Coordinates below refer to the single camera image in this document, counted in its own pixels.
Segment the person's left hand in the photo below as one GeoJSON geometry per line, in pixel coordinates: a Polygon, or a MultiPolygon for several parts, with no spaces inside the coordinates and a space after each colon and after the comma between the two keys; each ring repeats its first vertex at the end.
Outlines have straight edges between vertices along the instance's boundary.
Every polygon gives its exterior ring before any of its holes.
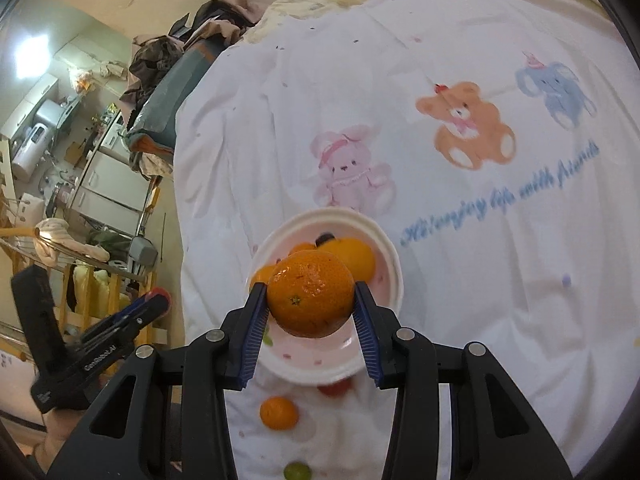
{"type": "Polygon", "coordinates": [[[68,408],[54,408],[43,415],[46,435],[34,446],[32,456],[39,468],[46,474],[58,452],[70,437],[76,426],[85,415],[85,410],[76,411],[68,408]]]}

